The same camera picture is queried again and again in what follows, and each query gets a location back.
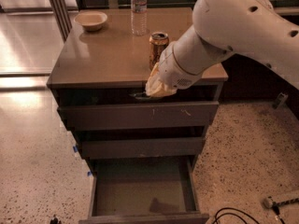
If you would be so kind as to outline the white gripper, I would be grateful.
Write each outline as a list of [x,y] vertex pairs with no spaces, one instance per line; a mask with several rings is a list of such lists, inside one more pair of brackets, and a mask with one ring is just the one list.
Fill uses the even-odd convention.
[[172,42],[162,53],[149,75],[145,92],[149,97],[174,95],[177,90],[188,89],[205,70],[197,46],[183,46]]

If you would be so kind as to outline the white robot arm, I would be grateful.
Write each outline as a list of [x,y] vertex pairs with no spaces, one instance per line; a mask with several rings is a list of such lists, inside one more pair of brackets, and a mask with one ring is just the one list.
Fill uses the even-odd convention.
[[146,83],[149,97],[165,97],[200,80],[212,65],[239,54],[299,88],[299,26],[268,0],[197,0],[191,27],[162,52]]

